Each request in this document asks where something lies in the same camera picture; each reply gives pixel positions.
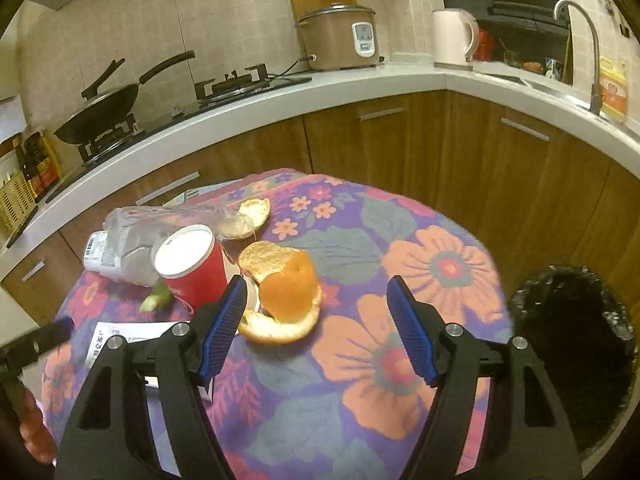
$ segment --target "drawer handle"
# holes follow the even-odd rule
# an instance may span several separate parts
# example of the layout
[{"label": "drawer handle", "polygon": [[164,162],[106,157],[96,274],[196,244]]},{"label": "drawer handle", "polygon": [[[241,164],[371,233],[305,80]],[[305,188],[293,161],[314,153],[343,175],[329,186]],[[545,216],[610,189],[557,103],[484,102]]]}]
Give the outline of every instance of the drawer handle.
[{"label": "drawer handle", "polygon": [[192,180],[196,180],[200,176],[200,172],[196,171],[195,173],[188,174],[178,180],[175,180],[171,184],[167,184],[160,189],[156,189],[154,192],[149,193],[146,196],[136,200],[136,205],[145,205],[147,202],[151,202],[153,199],[159,197],[160,195],[164,195],[167,191],[171,191],[177,187],[180,187],[182,184],[186,184],[187,182],[191,182]]},{"label": "drawer handle", "polygon": [[521,132],[525,132],[526,134],[529,135],[533,135],[534,137],[540,139],[540,140],[544,140],[545,142],[549,142],[549,137],[546,136],[545,134],[541,134],[540,132],[537,132],[536,130],[532,130],[531,128],[529,128],[528,126],[525,126],[524,124],[519,124],[519,123],[515,123],[514,121],[511,121],[511,119],[507,119],[507,118],[501,118],[500,122],[502,124],[506,124],[507,126],[510,126],[511,128],[516,128],[516,130],[520,130]]},{"label": "drawer handle", "polygon": [[391,110],[382,110],[380,112],[373,112],[372,114],[364,114],[360,116],[361,121],[368,121],[369,119],[375,119],[376,117],[384,117],[385,115],[399,114],[404,112],[404,107],[391,108]]},{"label": "drawer handle", "polygon": [[23,277],[22,281],[26,282],[31,276],[33,276],[36,272],[38,272],[41,268],[44,267],[44,260],[40,260],[33,269],[27,272]]}]

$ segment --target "peeled orange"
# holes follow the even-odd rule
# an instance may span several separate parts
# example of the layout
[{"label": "peeled orange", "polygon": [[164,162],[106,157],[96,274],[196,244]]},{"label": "peeled orange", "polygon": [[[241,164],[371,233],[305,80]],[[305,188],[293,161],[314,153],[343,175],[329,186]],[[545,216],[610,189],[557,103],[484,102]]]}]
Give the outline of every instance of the peeled orange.
[{"label": "peeled orange", "polygon": [[282,270],[266,276],[258,289],[262,307],[280,323],[303,318],[317,293],[318,276],[306,251],[293,253]]}]

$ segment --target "table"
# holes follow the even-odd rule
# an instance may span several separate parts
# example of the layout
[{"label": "table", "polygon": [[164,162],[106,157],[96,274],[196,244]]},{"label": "table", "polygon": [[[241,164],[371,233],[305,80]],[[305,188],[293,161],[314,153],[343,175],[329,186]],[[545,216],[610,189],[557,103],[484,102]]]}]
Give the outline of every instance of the table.
[{"label": "table", "polygon": [[[268,348],[236,336],[205,402],[237,478],[395,480],[424,425],[434,390],[414,375],[386,307],[400,274],[419,301],[476,337],[505,342],[510,322],[487,250],[457,224],[406,197],[325,175],[277,170],[190,198],[238,206],[268,197],[259,238],[305,248],[322,279],[318,327],[305,340]],[[140,314],[148,289],[85,272],[58,316],[71,342],[52,352],[43,377],[46,425],[57,442],[87,375],[97,321],[188,319],[179,302]],[[481,380],[459,472],[473,467],[487,406]],[[159,400],[149,413],[162,467],[177,474]]]}]

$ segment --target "person's hand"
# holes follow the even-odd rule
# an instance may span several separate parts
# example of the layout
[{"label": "person's hand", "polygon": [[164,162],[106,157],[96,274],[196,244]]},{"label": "person's hand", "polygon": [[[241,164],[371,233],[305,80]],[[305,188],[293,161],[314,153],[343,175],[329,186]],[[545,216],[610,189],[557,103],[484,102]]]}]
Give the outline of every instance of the person's hand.
[{"label": "person's hand", "polygon": [[20,435],[33,457],[43,464],[49,464],[56,457],[56,443],[44,425],[42,412],[33,394],[24,389],[26,414],[20,420]]}]

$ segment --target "faucet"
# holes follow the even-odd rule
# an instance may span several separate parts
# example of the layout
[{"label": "faucet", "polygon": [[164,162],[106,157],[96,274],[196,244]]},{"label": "faucet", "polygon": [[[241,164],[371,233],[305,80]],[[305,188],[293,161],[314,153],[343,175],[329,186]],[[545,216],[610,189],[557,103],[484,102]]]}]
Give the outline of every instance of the faucet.
[{"label": "faucet", "polygon": [[599,115],[602,108],[602,95],[600,94],[600,41],[598,40],[598,31],[593,23],[591,17],[587,14],[587,11],[573,0],[558,0],[554,7],[554,20],[558,20],[560,17],[560,11],[565,7],[574,6],[578,9],[584,18],[589,23],[591,29],[591,36],[593,37],[593,85],[591,85],[591,106],[589,111],[593,114]]}]

